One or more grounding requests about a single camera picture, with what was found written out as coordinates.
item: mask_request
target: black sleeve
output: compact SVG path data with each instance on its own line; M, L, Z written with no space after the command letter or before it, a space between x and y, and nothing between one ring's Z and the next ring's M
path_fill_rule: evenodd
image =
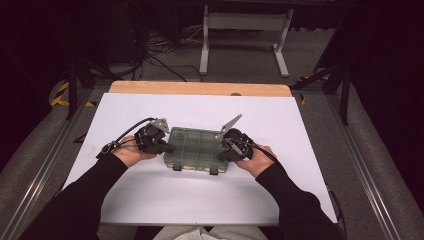
M94 239L103 200L127 169L115 155L103 156L48 203L20 239Z
M279 227L286 239L343 239L336 225L322 211L318 198L302 191L277 164L265 169L256 181L280 208Z

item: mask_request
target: white table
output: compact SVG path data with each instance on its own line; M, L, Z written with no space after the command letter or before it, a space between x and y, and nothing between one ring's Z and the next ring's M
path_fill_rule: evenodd
M166 118L170 127L220 130L239 113L243 117L234 127L257 143L271 146L293 181L314 193L323 211L336 222L292 97L107 93L65 186L95 164L95 156L103 145L144 118ZM173 171L165 166L160 155L140 162L121 177L104 201L101 221L161 226L276 225L278 207L271 195L234 163L230 163L226 173L212 176L208 172Z

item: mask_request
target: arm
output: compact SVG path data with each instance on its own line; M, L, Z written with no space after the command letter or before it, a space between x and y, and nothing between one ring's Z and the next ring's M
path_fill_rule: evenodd
M269 147L262 147L271 152ZM256 178L280 208L279 228L286 239L343 239L333 222L321 210L318 198L299 189L284 168L274 164L259 150L253 149L249 161L237 165Z
M136 147L118 148L104 155L52 200L20 239L94 239L106 194L129 167L154 156Z

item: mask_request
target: clear plastic container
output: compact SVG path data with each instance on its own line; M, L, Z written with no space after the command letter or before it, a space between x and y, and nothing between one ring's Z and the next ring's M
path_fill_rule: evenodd
M182 169L207 171L211 175L225 173L228 162L221 162L216 155L223 151L217 131L173 127L168 142L177 150L165 153L165 164L176 171Z

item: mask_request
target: wooden edge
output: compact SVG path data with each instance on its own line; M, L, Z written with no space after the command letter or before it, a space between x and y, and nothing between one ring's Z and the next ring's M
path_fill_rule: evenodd
M279 84L205 83L164 81L115 81L110 93L175 95L241 95L291 97L290 88Z

